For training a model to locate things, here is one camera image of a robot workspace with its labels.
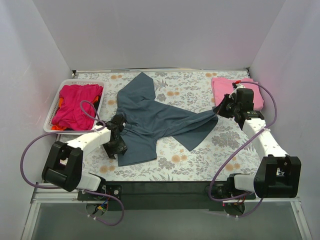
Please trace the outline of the blue-grey t-shirt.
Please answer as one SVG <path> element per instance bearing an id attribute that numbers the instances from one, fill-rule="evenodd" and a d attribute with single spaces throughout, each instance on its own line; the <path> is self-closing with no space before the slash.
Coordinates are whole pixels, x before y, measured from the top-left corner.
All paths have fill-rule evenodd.
<path id="1" fill-rule="evenodd" d="M 196 148 L 214 129 L 213 110 L 195 113 L 157 102 L 154 81 L 141 72 L 117 93 L 117 114 L 126 119 L 122 136 L 127 151 L 118 154 L 118 166 L 130 166 L 157 158 L 157 141 L 173 137 L 187 150 Z"/>

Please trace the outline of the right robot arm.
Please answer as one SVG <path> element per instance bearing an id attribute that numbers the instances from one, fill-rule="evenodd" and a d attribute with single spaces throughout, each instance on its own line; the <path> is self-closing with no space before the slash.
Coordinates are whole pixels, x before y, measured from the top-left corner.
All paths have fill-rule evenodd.
<path id="1" fill-rule="evenodd" d="M 245 192 L 254 193 L 259 198 L 296 197 L 301 161 L 280 147 L 262 113 L 254 110 L 254 91 L 235 84 L 233 92 L 225 94 L 214 111 L 221 117 L 234 119 L 260 159 L 256 173 L 231 174 L 222 185 L 222 192 L 232 199 L 239 198 Z"/>

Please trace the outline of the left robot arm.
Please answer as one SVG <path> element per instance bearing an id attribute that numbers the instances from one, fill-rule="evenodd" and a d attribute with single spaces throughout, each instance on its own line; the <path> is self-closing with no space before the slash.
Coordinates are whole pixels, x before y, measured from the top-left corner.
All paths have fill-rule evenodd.
<path id="1" fill-rule="evenodd" d="M 67 141 L 55 142 L 48 154 L 42 171 L 42 179 L 68 192 L 73 190 L 89 190 L 95 200 L 106 196 L 103 179 L 92 173 L 83 171 L 83 160 L 96 148 L 103 147 L 107 156 L 114 159 L 115 155 L 124 154 L 127 146 L 122 139 L 121 132 L 127 121 L 122 114 L 116 114 L 103 125 L 97 124 L 93 132 L 84 133 L 79 137 Z"/>

